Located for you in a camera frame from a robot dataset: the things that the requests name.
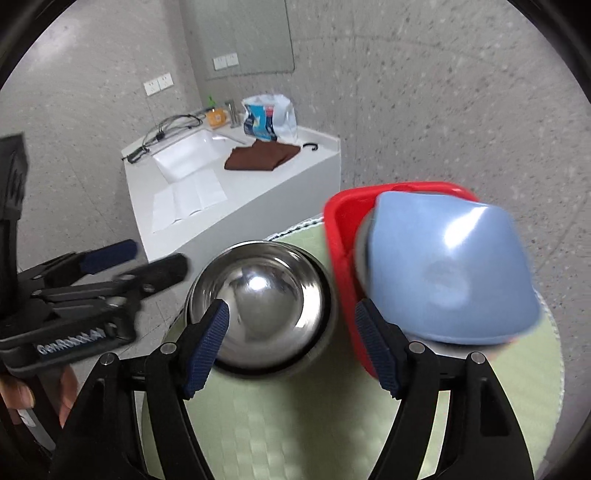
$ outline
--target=light blue bowl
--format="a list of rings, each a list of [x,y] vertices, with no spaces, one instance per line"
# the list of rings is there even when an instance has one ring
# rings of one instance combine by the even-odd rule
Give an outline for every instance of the light blue bowl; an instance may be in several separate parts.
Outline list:
[[[370,297],[405,333],[493,345],[540,318],[509,213],[448,195],[386,192],[368,240]]]

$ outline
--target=stainless steel bowl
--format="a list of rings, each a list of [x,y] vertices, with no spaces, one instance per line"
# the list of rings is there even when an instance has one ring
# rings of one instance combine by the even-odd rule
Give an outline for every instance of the stainless steel bowl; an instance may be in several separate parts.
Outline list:
[[[230,326],[216,365],[239,375],[290,368],[330,330],[327,279],[321,274],[305,252],[290,245],[235,245],[191,287],[187,322],[198,322],[214,299],[222,299],[230,307]]]

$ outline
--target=finger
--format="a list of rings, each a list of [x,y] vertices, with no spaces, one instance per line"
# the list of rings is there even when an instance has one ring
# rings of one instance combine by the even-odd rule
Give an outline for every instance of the finger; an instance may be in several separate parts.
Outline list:
[[[62,403],[60,405],[60,414],[59,414],[59,416],[60,416],[60,425],[61,425],[61,428],[63,428],[64,425],[66,424],[66,420],[70,416],[70,412],[71,412],[71,409],[68,408],[68,407],[66,407],[65,404]]]
[[[61,375],[61,402],[68,408],[74,406],[78,396],[78,379],[70,365],[64,368]]]
[[[8,408],[33,408],[33,392],[20,380],[3,375],[0,377],[0,394]]]
[[[60,405],[60,424],[63,427],[66,424],[66,420],[70,415],[70,411],[76,401],[78,393],[78,380],[76,374],[72,370],[72,367],[68,365],[65,367],[63,374],[61,375],[61,405]]]

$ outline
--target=electrical outlet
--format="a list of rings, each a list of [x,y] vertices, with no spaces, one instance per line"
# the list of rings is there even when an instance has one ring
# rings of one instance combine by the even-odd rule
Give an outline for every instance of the electrical outlet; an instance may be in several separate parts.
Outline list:
[[[160,91],[160,86],[158,85],[158,79],[150,80],[149,82],[144,83],[144,89],[146,91],[146,95],[150,96]]]
[[[234,67],[238,65],[238,53],[229,53],[226,55],[226,64],[229,67]]]
[[[165,73],[161,77],[156,79],[158,81],[158,86],[160,90],[164,90],[165,88],[172,87],[174,85],[173,78],[170,73]]]
[[[226,57],[215,57],[213,59],[213,69],[214,70],[222,70],[228,68],[228,63],[226,62]]]

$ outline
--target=white sink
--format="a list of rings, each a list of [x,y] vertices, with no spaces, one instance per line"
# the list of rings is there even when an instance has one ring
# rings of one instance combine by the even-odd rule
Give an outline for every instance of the white sink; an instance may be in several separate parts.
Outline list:
[[[156,165],[169,183],[182,180],[212,161],[228,158],[242,142],[209,130],[198,130],[152,153]]]

